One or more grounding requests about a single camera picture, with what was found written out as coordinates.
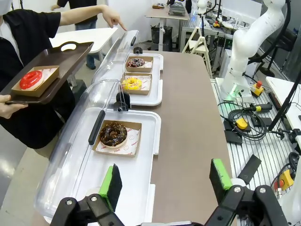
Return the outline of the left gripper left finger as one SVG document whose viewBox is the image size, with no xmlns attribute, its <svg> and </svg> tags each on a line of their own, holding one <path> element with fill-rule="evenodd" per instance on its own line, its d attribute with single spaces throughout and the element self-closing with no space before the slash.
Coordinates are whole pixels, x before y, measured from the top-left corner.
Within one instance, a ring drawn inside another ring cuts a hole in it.
<svg viewBox="0 0 301 226">
<path fill-rule="evenodd" d="M 52 218 L 52 226 L 87 226 L 97 223 L 100 226 L 122 226 L 115 214 L 122 180 L 119 168 L 111 165 L 97 193 L 77 201 L 75 198 L 63 198 Z"/>
</svg>

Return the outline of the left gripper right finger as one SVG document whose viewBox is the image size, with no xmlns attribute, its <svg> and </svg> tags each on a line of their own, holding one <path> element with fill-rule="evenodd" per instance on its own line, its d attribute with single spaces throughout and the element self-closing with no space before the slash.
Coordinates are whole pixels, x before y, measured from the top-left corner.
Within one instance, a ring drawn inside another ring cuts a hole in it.
<svg viewBox="0 0 301 226">
<path fill-rule="evenodd" d="M 237 216 L 247 218 L 254 226 L 289 225 L 270 186 L 250 190 L 233 185 L 221 159 L 212 159 L 209 178 L 218 206 L 206 226 L 230 226 Z"/>
</svg>

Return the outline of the person's right hand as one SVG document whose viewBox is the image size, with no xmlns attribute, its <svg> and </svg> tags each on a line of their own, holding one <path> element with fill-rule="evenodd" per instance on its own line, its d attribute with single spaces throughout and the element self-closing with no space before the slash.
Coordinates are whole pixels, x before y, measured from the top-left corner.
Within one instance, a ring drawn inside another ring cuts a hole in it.
<svg viewBox="0 0 301 226">
<path fill-rule="evenodd" d="M 6 104 L 10 99 L 11 95 L 0 96 L 0 117 L 2 118 L 9 119 L 13 113 L 28 106 L 24 104 Z"/>
</svg>

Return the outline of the person's left hand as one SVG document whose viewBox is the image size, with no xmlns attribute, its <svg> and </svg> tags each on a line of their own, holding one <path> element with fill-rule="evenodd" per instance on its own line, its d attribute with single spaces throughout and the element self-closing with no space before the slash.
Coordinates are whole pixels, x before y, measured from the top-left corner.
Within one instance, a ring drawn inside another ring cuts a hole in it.
<svg viewBox="0 0 301 226">
<path fill-rule="evenodd" d="M 127 31 L 125 25 L 123 24 L 120 15 L 115 10 L 111 9 L 107 5 L 100 5 L 100 11 L 104 20 L 107 22 L 110 28 L 119 25 L 124 31 Z"/>
</svg>

